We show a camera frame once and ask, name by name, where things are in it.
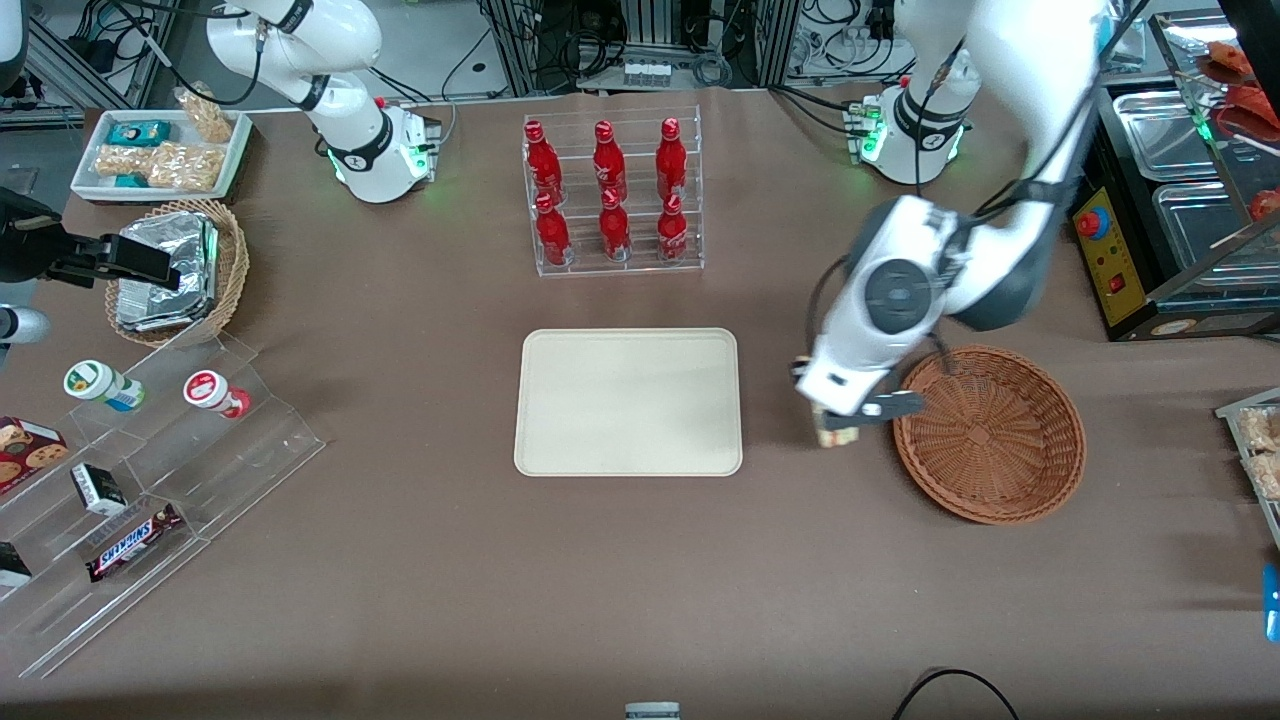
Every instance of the red cap bottle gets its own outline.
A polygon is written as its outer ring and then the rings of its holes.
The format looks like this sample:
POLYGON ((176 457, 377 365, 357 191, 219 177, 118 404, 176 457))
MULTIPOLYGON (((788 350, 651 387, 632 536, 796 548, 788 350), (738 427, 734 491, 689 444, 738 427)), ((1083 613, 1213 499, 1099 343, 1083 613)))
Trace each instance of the red cap bottle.
POLYGON ((529 141, 529 169, 534 176, 534 187, 538 192, 547 192, 556 205, 564 202, 564 173, 561 172, 559 156, 556 149, 547 141, 547 132, 543 123, 529 120, 525 123, 525 140, 529 141))
POLYGON ((680 141, 680 120, 662 122, 662 142, 658 143, 658 197, 666 200, 672 193, 685 193, 685 165, 687 154, 680 141))
POLYGON ((604 209, 600 210, 600 234, 604 236, 604 255, 614 263, 631 258, 631 222, 622 209, 618 191, 605 190, 600 196, 604 209))
POLYGON ((678 195, 667 197, 658 218, 658 259, 664 263, 678 263, 687 247, 689 222, 681 210, 678 195))
POLYGON ((600 183, 600 193, 605 190, 618 191, 618 199, 627 201, 627 170, 622 159, 622 149, 613 140, 613 124, 609 120, 595 123, 595 179, 600 183))
POLYGON ((568 223, 556 209, 556 201, 549 192, 539 192, 534 200, 538 208, 538 240, 543 243, 543 259, 548 264, 564 266, 573 261, 573 246, 568 240, 568 223))

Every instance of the yogurt bottle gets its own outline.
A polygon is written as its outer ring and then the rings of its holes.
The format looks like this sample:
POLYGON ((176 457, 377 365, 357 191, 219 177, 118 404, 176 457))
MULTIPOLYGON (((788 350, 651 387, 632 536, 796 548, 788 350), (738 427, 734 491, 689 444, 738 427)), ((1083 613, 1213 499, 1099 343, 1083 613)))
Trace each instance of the yogurt bottle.
POLYGON ((142 405, 147 391, 142 383, 111 369, 106 363, 81 360, 63 378, 67 395, 77 400, 102 402, 113 410, 128 413, 142 405))
POLYGON ((212 370, 200 370, 187 378, 182 387, 187 402, 204 410, 212 410, 223 418, 234 420, 248 413, 251 400, 244 389, 227 382, 227 378, 212 370))

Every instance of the wicker basket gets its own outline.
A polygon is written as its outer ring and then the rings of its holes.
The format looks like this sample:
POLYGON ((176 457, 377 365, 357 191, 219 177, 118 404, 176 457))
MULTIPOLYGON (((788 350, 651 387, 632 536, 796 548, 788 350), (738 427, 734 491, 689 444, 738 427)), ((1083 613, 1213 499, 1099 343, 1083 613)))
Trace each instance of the wicker basket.
POLYGON ((924 397, 893 421, 906 471, 947 510, 978 523, 1030 523, 1057 510, 1084 474, 1084 427, 1062 388, 1020 355, 995 347, 951 351, 911 370, 904 388, 924 397))
MULTIPOLYGON (((225 205, 214 200, 178 200, 166 202, 146 217, 166 215, 169 213, 204 213, 218 225, 218 297, 212 311, 201 320, 200 325, 212 334, 223 329, 236 313, 239 304, 241 292, 244 290, 244 278, 248 275, 248 246, 244 243, 244 233, 236 222, 236 215, 225 205)), ((115 304, 120 295, 120 283, 110 281, 106 283, 106 322, 116 334, 125 340, 132 340, 150 347, 160 347, 172 337, 186 328, 166 328, 163 331, 148 331, 145 333, 131 333, 115 322, 115 304)))

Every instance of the aluminum foil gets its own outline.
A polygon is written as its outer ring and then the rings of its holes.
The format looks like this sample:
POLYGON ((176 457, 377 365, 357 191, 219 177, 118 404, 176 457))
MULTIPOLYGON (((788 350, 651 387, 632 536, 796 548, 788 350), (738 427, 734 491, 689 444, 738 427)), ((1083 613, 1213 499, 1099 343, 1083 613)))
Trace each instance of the aluminum foil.
POLYGON ((218 228, 204 213, 170 213, 142 218, 120 234, 172 256, 180 273, 178 290, 120 281, 115 319, 122 328, 146 332, 189 325, 212 310, 218 278, 218 228))

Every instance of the table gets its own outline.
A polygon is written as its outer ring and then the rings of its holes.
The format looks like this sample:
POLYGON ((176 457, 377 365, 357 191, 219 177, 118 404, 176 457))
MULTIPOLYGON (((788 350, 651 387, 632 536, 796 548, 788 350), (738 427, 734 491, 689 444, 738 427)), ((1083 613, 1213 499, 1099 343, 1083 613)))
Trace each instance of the table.
MULTIPOLYGON (((829 92, 828 96, 860 96, 829 92)), ((1062 240, 1039 307, 952 345, 1025 354, 1078 404, 1080 491, 1027 527, 950 516, 886 429, 818 450, 787 364, 806 296, 867 211, 904 192, 765 92, 466 105, 439 181, 385 206, 334 182, 300 114, 260 115, 234 205, 252 252, 229 331, 332 445, 44 682, 27 717, 888 717, 932 666, 991 678, 1024 717, 1262 717, 1274 551, 1213 409, 1277 382, 1245 338, 1108 345, 1062 240), (701 274, 536 277, 525 113, 698 101, 701 274), (745 462, 723 479, 529 479, 511 459, 520 350, 538 328, 717 325, 737 336, 745 462)), ((986 96, 925 193, 973 208, 1011 177, 986 96)), ((97 233, 141 209, 73 200, 97 233)), ((55 332, 10 355, 5 409, 56 418, 82 357, 128 366, 101 291, 44 286, 55 332)), ((963 678, 913 717, 998 717, 963 678)))

